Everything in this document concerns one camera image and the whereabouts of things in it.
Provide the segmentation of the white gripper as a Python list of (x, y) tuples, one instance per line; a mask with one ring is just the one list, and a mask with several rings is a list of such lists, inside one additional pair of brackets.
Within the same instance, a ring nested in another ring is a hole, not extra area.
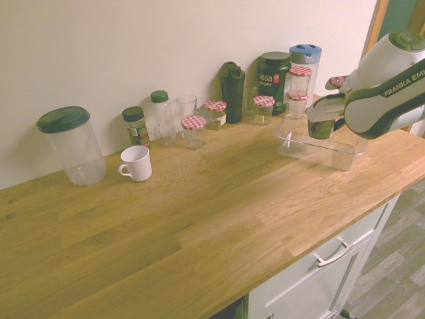
[(309, 122), (324, 122), (335, 120), (333, 131), (336, 132), (346, 125), (343, 117), (345, 109), (344, 95), (327, 95), (318, 98), (305, 113)]

